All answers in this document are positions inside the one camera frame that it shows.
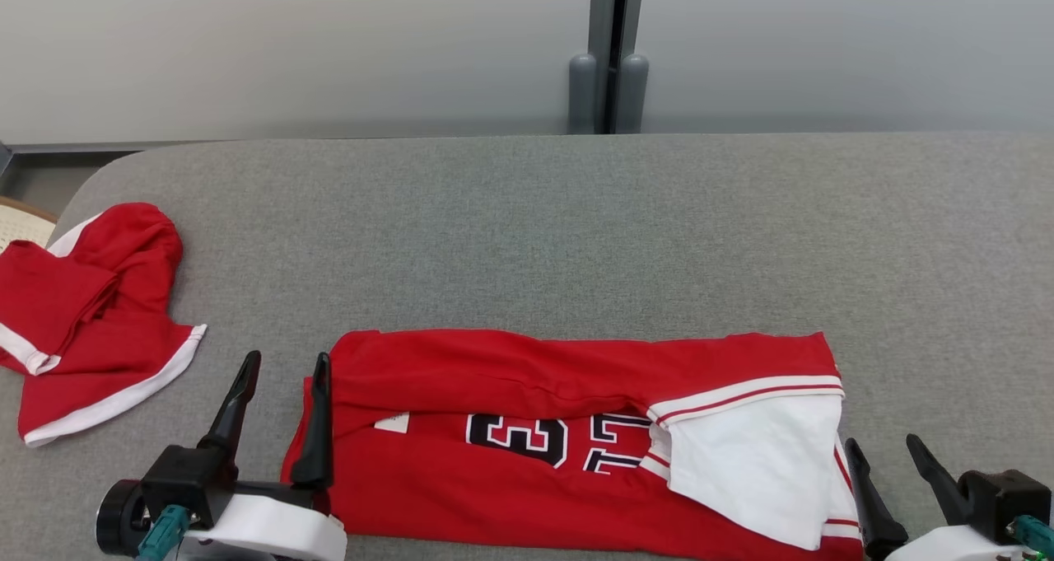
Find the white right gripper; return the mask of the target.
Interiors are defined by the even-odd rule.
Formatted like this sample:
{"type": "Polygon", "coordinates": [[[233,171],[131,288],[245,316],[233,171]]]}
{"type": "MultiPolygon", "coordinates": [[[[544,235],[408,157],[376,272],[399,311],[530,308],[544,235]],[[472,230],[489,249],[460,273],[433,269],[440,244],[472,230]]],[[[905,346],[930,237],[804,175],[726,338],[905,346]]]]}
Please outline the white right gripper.
{"type": "Polygon", "coordinates": [[[907,452],[932,489],[948,525],[907,542],[907,530],[893,519],[870,475],[868,460],[855,438],[846,440],[846,460],[865,556],[870,561],[1040,561],[1021,545],[998,545],[968,527],[971,505],[956,479],[930,452],[921,437],[907,434],[907,452]]]}

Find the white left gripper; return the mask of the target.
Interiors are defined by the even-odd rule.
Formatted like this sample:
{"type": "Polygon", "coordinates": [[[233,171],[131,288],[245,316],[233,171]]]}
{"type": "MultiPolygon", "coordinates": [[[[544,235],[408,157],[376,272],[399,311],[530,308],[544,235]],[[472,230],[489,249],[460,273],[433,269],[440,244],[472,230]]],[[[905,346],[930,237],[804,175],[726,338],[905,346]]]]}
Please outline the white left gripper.
{"type": "MultiPolygon", "coordinates": [[[[214,450],[234,465],[248,404],[261,367],[259,350],[245,355],[198,448],[214,450]]],[[[333,386],[330,355],[316,359],[301,454],[291,484],[247,482],[235,486],[211,530],[189,530],[182,561],[345,561],[347,534],[330,512],[333,483],[333,386]]]]}

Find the red shorts with white trim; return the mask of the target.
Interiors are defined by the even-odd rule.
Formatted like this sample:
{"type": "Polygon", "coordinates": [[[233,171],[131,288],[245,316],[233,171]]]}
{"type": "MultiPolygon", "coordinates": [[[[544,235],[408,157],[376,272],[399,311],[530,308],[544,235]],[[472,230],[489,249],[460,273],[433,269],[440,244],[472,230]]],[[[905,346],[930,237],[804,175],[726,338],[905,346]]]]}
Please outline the red shorts with white trim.
{"type": "Polygon", "coordinates": [[[124,414],[184,373],[207,328],[170,317],[181,260],[175,224],[147,202],[0,252],[0,367],[24,378],[24,444],[124,414]]]}

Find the red white number jersey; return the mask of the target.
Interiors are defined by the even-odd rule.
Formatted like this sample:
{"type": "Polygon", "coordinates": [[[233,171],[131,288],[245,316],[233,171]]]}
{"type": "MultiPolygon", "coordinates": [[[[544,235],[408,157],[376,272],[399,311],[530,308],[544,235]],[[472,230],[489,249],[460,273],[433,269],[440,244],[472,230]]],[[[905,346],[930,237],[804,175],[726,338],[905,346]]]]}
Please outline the red white number jersey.
{"type": "Polygon", "coordinates": [[[357,330],[330,352],[332,512],[354,535],[862,561],[823,335],[357,330]]]}

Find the grey partition base rail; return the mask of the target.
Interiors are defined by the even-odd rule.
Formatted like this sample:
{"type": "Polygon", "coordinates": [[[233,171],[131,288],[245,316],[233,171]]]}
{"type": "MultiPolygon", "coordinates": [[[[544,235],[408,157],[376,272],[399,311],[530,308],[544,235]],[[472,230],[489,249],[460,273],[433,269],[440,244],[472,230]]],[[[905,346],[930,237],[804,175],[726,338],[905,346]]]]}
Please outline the grey partition base rail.
{"type": "Polygon", "coordinates": [[[174,142],[80,142],[80,143],[41,143],[41,144],[4,144],[11,153],[102,153],[102,152],[143,152],[161,147],[181,147],[199,144],[201,141],[174,142]]]}

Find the grey partition post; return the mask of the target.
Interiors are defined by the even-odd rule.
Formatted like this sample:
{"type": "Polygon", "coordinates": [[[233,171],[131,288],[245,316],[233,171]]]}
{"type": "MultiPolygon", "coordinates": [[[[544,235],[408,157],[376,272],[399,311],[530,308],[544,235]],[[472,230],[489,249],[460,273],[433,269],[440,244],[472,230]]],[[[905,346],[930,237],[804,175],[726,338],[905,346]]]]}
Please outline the grey partition post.
{"type": "Polygon", "coordinates": [[[637,52],[642,1],[623,0],[622,30],[618,37],[618,88],[611,124],[616,134],[635,134],[642,130],[649,73],[648,58],[637,52]]]}
{"type": "Polygon", "coordinates": [[[617,0],[590,0],[587,50],[569,62],[569,134],[603,134],[609,107],[617,0]]]}

